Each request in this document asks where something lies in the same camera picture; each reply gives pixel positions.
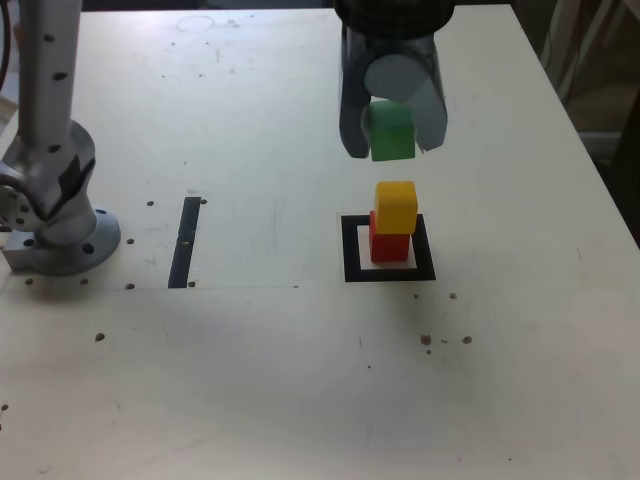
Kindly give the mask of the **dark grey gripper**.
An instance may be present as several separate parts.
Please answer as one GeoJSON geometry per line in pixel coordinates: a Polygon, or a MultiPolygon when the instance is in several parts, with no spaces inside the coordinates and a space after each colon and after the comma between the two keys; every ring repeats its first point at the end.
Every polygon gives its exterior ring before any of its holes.
{"type": "Polygon", "coordinates": [[[373,155],[414,155],[444,143],[447,109],[434,34],[393,40],[345,27],[339,131],[353,158],[366,158],[369,146],[373,155]],[[380,57],[371,65],[369,50],[380,57]]]}

